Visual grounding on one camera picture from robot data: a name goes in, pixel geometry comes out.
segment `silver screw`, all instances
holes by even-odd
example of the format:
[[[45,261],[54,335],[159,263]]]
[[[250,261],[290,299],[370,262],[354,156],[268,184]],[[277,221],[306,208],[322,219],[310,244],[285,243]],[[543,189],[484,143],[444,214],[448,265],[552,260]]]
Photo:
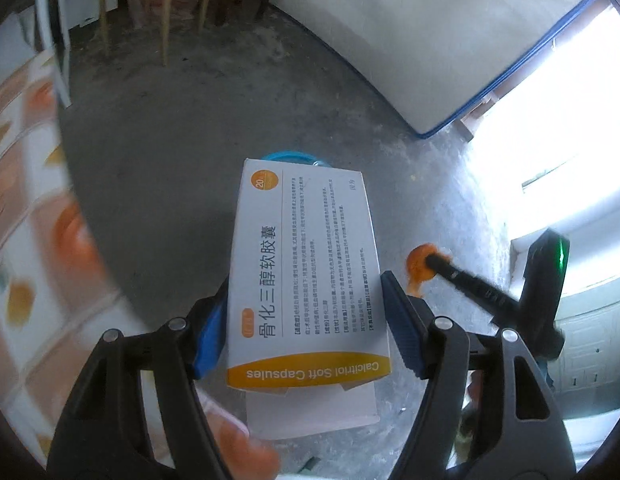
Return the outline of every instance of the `silver screw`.
[[[111,328],[106,330],[101,337],[106,343],[112,343],[119,338],[119,330],[116,328]]]
[[[503,337],[506,341],[510,343],[514,343],[517,339],[519,339],[517,333],[514,330],[510,330],[509,328],[501,332],[501,337]]]
[[[168,328],[178,332],[179,330],[186,328],[186,324],[186,320],[183,319],[183,317],[173,317],[170,321],[168,321]]]
[[[434,320],[434,326],[439,330],[450,330],[452,328],[452,320],[447,317],[436,317]]]

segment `orange label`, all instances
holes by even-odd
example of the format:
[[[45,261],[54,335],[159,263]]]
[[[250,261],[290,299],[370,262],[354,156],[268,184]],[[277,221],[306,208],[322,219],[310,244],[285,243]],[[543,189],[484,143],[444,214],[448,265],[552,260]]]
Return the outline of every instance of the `orange label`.
[[[371,381],[388,375],[390,371],[390,359],[385,356],[360,352],[313,352],[229,368],[228,385],[234,388],[319,386]]]
[[[259,170],[252,174],[250,182],[255,188],[268,191],[277,187],[279,177],[270,170]]]
[[[254,335],[254,311],[251,308],[244,308],[241,313],[241,334],[244,337]]]

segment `white wall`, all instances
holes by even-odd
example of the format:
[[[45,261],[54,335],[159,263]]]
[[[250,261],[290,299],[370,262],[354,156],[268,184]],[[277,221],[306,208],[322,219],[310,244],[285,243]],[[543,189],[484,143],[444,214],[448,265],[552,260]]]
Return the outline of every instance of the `white wall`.
[[[272,0],[419,132],[446,120],[581,0]]]

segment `orange circle logo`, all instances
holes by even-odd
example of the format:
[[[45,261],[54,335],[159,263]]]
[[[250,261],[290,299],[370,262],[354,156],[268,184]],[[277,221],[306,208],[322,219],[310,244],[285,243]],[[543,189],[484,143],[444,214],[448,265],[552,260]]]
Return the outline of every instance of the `orange circle logo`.
[[[270,170],[259,170],[252,174],[250,182],[252,182],[252,185],[255,188],[268,191],[277,187],[279,177],[276,173],[273,173]]]

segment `gray floor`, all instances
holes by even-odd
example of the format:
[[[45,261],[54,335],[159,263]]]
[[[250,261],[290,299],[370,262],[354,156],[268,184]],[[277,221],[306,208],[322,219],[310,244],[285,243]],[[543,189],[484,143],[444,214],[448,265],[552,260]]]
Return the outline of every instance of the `gray floor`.
[[[363,172],[381,269],[403,283],[405,257],[424,242],[506,283],[509,242],[500,197],[486,191],[489,164],[454,129],[417,140],[342,59],[281,14],[235,18],[200,36],[192,22],[176,22],[167,68],[156,27],[133,31],[125,13],[111,14],[109,62],[96,26],[75,38],[73,104],[60,122],[88,223],[151,327],[214,293],[228,273],[242,162],[279,150]],[[434,280],[424,291],[436,312],[487,329],[487,317],[447,285]],[[392,376],[376,383],[382,421],[277,444],[285,472],[317,456],[319,476],[388,476],[423,393],[392,353]],[[244,414],[222,370],[206,387]]]

